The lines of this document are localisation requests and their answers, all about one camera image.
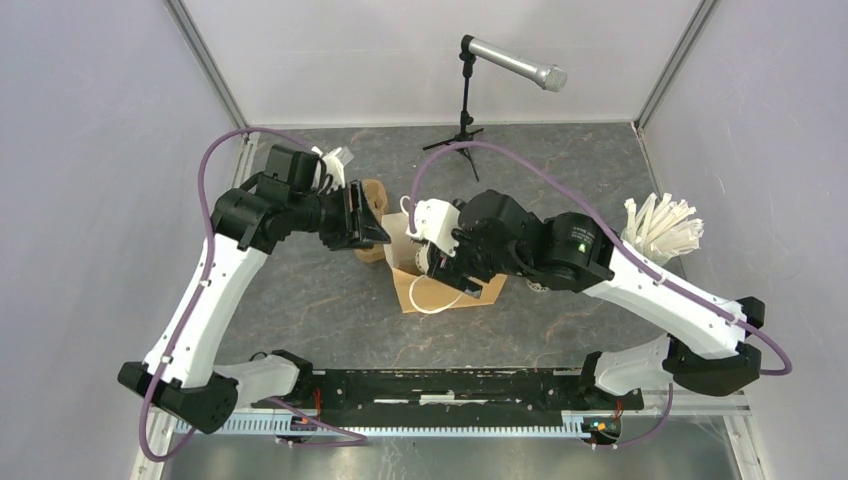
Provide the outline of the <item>black microphone tripod stand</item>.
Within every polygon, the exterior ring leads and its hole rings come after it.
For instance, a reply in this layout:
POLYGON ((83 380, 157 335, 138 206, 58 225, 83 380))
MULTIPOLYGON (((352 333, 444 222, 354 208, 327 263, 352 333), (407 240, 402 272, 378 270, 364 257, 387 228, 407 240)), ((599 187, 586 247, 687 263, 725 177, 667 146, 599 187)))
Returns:
POLYGON ((470 80, 474 71, 474 63, 476 56, 468 51, 462 50, 459 54, 459 59, 463 62, 463 96, 462 106, 459 117, 459 131, 451 138, 442 140, 422 148, 423 151, 432 150, 438 147, 447 146, 450 144, 472 141, 474 137, 484 131, 483 128, 470 131, 469 127, 474 123, 474 118, 468 111, 470 80))

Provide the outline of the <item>brown paper bag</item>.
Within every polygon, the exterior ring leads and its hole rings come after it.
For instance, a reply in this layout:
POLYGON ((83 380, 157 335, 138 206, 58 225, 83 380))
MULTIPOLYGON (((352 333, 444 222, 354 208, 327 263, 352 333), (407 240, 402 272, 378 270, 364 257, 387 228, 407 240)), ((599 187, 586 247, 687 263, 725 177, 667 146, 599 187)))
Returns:
POLYGON ((407 223, 407 215, 402 212, 386 214, 381 220, 382 227, 391 236, 391 242, 383 249, 403 313, 436 314, 448 309, 486 306, 496 302, 507 281, 505 275, 496 275, 484 283, 479 298, 427 277, 415 262, 420 245, 405 234, 407 223))

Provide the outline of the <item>white wrapped straws bundle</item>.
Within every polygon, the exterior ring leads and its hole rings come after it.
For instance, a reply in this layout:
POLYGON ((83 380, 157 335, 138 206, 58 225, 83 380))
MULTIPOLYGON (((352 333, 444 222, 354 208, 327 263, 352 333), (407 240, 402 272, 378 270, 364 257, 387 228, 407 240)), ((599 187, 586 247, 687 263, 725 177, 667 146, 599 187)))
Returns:
POLYGON ((640 207, 633 198, 624 207, 627 221, 620 238, 657 265, 700 248, 704 223, 694 217, 697 209, 685 199, 651 193, 640 207))

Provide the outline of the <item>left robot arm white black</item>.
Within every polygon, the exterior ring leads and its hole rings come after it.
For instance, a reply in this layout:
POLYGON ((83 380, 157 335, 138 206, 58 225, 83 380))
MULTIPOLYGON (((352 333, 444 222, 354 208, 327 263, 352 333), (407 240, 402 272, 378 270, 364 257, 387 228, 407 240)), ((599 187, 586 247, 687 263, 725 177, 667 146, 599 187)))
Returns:
POLYGON ((236 365, 214 361, 247 287, 289 235, 314 233, 330 251, 389 243, 364 183, 345 177, 352 158, 346 147, 323 153, 272 146, 262 171, 216 201, 177 312, 143 360, 121 367, 119 383, 204 434, 268 397, 306 405, 314 381, 310 362, 300 357, 276 350, 236 365))

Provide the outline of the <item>silver microphone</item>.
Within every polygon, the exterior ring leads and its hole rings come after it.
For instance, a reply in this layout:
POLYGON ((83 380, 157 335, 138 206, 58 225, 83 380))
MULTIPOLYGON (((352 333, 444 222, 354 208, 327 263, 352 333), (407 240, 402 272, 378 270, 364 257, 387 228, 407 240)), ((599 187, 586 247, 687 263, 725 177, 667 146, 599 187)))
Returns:
POLYGON ((471 35, 465 35, 460 45, 463 52, 482 58, 498 67, 531 80, 542 90, 559 92, 567 83, 567 73, 555 64, 528 60, 514 52, 471 35))

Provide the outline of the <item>white paper cup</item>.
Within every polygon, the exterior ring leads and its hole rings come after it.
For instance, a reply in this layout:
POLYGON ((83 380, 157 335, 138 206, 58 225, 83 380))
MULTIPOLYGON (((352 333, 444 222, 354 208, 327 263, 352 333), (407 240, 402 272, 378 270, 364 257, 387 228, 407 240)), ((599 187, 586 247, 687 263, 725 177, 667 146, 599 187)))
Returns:
POLYGON ((541 285, 540 283, 533 282, 533 281, 531 281, 531 280, 529 280, 529 279, 527 279, 527 280, 526 280, 526 284, 527 284, 527 286, 528 286, 531 290, 533 290, 533 291, 535 291, 535 292, 539 292, 539 293, 541 293, 541 292, 547 292, 547 291, 549 291, 549 288, 548 288, 548 287, 543 286, 543 285, 541 285))

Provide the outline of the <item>cardboard cup carrier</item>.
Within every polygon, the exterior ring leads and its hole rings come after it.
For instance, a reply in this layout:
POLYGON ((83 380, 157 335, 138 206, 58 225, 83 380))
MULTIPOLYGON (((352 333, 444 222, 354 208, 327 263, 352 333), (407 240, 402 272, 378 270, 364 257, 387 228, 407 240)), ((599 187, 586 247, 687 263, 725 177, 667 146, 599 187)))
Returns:
MULTIPOLYGON (((379 223, 388 210, 388 195, 382 182, 376 179, 365 179, 363 181, 364 192, 373 213, 379 223)), ((364 263, 374 263, 385 259, 384 247, 377 245, 369 249, 354 251, 356 257, 364 263)))

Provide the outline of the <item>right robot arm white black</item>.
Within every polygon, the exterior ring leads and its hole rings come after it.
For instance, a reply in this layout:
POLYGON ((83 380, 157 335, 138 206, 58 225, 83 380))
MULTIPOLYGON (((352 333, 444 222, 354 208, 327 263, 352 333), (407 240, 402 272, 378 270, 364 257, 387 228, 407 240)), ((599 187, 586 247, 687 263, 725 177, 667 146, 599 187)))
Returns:
POLYGON ((543 220, 512 197, 487 190, 466 202, 418 202, 407 233, 427 249, 428 277, 462 294, 479 297, 498 275, 521 277, 540 290, 617 305, 660 328, 660 337, 645 344, 586 357, 577 392, 591 408, 670 384, 723 397, 761 376, 762 354, 747 339, 763 324, 762 301, 699 289, 588 215, 543 220))

